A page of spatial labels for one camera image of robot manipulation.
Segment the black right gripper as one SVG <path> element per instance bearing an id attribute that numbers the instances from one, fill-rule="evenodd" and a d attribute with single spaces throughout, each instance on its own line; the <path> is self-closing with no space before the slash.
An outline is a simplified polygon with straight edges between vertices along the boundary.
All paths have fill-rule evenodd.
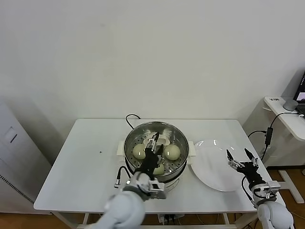
<path id="1" fill-rule="evenodd" d="M 227 159 L 228 165 L 237 170 L 237 172 L 242 173 L 245 175 L 249 185 L 260 185 L 264 184 L 264 180 L 261 175 L 257 172 L 258 166 L 258 158 L 254 157 L 254 155 L 247 149 L 244 149 L 246 155 L 249 158 L 249 162 L 238 162 L 234 160 L 233 156 L 231 155 L 230 151 L 227 149 Z"/>

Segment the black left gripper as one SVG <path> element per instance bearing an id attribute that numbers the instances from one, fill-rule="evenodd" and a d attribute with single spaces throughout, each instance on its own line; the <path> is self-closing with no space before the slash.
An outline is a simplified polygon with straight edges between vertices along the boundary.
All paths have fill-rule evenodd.
<path id="1" fill-rule="evenodd" d="M 158 139 L 159 132 L 151 132 L 144 140 L 145 159 L 140 166 L 140 172 L 149 177 L 153 177 L 154 169 L 158 167 L 159 158 L 163 156 L 164 152 L 164 145 L 160 145 L 156 151 Z"/>

